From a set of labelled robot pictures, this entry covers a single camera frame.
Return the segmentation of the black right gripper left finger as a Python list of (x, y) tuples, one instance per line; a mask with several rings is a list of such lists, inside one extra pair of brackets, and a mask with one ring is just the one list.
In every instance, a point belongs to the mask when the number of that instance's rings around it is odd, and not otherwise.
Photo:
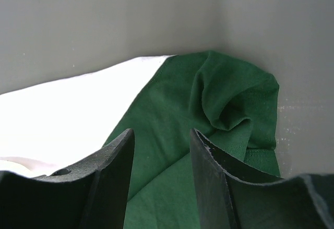
[(135, 135), (109, 144), (50, 176), (1, 172), (1, 228), (122, 228)]

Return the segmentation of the white and green t shirt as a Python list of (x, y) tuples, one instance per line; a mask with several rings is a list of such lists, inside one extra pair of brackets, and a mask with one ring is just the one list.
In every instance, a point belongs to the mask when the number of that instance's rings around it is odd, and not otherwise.
[(190, 130), (277, 176), (278, 92), (272, 74), (218, 52), (138, 57), (2, 94), (1, 160), (49, 174), (131, 128), (125, 228), (199, 228)]

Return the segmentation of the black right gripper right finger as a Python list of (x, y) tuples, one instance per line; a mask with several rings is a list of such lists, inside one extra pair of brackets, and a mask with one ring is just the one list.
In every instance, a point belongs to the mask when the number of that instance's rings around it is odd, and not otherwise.
[(201, 228), (333, 228), (333, 175), (280, 178), (190, 132)]

